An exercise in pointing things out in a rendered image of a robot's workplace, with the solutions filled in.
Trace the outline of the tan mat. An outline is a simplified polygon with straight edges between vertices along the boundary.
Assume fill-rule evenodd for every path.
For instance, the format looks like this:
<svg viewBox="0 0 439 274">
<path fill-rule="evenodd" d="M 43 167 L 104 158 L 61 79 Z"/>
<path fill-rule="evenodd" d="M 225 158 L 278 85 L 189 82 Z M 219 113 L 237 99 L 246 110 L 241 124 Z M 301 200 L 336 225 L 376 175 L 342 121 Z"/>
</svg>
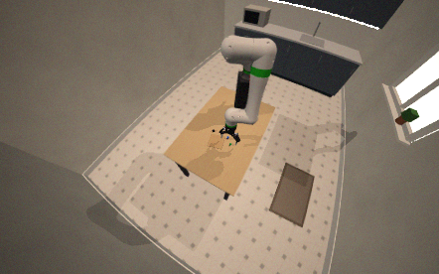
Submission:
<svg viewBox="0 0 439 274">
<path fill-rule="evenodd" d="M 220 138 L 219 135 L 211 134 L 208 146 L 221 149 L 224 141 L 224 137 Z"/>
</svg>

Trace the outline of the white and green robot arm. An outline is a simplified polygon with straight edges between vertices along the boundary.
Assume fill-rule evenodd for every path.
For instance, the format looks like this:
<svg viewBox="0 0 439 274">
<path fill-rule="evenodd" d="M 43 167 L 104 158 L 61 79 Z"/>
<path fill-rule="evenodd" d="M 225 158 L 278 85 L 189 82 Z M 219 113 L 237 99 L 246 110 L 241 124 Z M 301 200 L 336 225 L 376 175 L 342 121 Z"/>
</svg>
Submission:
<svg viewBox="0 0 439 274">
<path fill-rule="evenodd" d="M 273 68 L 277 48 L 270 39 L 232 35 L 222 41 L 220 51 L 226 62 L 243 65 L 240 77 L 249 81 L 245 109 L 232 107 L 224 114 L 225 129 L 232 132 L 236 129 L 237 123 L 252 125 L 257 122 L 261 99 Z"/>
</svg>

